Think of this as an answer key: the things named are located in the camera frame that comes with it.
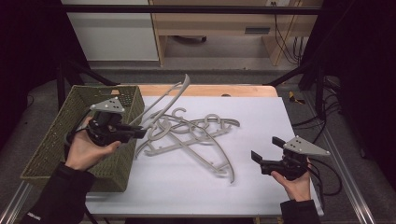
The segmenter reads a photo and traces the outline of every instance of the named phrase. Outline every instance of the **gray floor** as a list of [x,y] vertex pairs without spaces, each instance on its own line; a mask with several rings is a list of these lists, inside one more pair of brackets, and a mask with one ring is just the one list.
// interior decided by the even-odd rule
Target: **gray floor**
[[[101,75],[121,83],[176,83],[185,73],[191,76],[191,83],[202,84],[262,84],[286,74],[295,65],[282,60],[282,64],[273,67],[265,53],[259,37],[221,37],[209,36],[205,43],[197,40],[170,38],[166,50],[165,65],[156,63],[108,62],[92,63],[92,67]],[[312,102],[312,91],[298,91],[293,78],[278,86],[277,92],[283,98],[290,116],[290,122],[296,123],[314,117],[310,104],[298,104],[289,101],[293,91],[297,99]],[[14,130],[5,147],[0,151],[0,209],[3,211],[20,184],[19,175],[25,164],[40,144],[51,122],[57,114],[57,95],[55,82],[51,81],[30,92],[33,103],[26,109],[21,122]],[[318,134],[318,127],[312,122],[304,129],[295,129],[295,133],[312,141]],[[356,183],[358,193],[367,204],[376,223],[396,223],[396,193],[382,176],[374,161],[361,158],[359,145],[350,131],[342,114],[335,110],[328,116],[326,132],[320,136],[317,145],[323,148],[336,147],[345,162],[350,179]],[[332,160],[325,160],[335,166]],[[336,189],[336,178],[331,172],[319,167],[324,182],[324,191]],[[358,219],[350,189],[333,197],[326,197],[323,223],[374,223]],[[35,201],[39,190],[32,189],[30,197],[21,212],[26,211]]]

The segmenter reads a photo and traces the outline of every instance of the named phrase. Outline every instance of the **hand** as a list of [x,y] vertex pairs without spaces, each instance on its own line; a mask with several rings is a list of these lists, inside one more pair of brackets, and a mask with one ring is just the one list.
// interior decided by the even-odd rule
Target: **hand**
[[294,180],[288,180],[285,176],[281,175],[277,171],[271,172],[271,176],[285,188],[288,193],[289,199],[295,200],[296,202],[311,200],[310,190],[310,175],[309,172],[305,172],[302,176]]
[[86,171],[104,156],[113,153],[120,144],[120,141],[116,141],[106,147],[99,147],[90,139],[86,130],[80,131],[73,139],[65,165],[74,170]]

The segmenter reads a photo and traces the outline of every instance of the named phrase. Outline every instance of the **white table surface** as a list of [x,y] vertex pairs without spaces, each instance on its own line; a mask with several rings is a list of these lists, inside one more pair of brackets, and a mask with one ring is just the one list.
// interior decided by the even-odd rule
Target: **white table surface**
[[[144,97],[145,105],[151,105],[157,98]],[[162,109],[169,99],[166,97],[151,112]],[[222,119],[240,122],[240,127],[216,137],[233,166],[235,181],[230,183],[229,177],[214,175],[182,148],[153,157],[142,152],[133,162],[125,192],[89,193],[87,206],[91,213],[113,217],[280,215],[279,204],[288,200],[287,194],[271,176],[261,174],[259,164],[250,157],[250,150],[262,155],[264,160],[281,160],[282,149],[272,144],[272,137],[285,141],[294,137],[282,99],[182,96],[167,114],[177,107],[187,109],[186,113],[177,113],[187,120],[217,114]],[[204,154],[217,150],[209,145],[195,148]],[[323,215],[312,184],[311,192],[319,214]]]

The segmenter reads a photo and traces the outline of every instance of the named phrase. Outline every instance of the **green basket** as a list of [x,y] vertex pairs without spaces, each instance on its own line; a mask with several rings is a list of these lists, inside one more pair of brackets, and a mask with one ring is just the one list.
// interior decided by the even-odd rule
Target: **green basket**
[[[137,86],[87,87],[73,86],[55,121],[28,162],[21,179],[43,189],[60,161],[64,161],[64,136],[70,132],[91,105],[119,97],[125,112],[122,123],[129,124],[144,110],[144,102]],[[93,192],[123,192],[127,188],[134,160],[136,140],[90,169],[96,176]]]

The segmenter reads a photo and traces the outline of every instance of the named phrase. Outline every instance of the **black sleeve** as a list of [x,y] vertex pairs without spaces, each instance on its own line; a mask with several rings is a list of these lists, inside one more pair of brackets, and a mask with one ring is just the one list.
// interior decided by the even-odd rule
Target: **black sleeve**
[[320,219],[313,200],[296,202],[290,200],[280,205],[285,224],[318,224]]
[[94,180],[94,175],[60,163],[21,223],[79,223],[84,218],[85,197]]

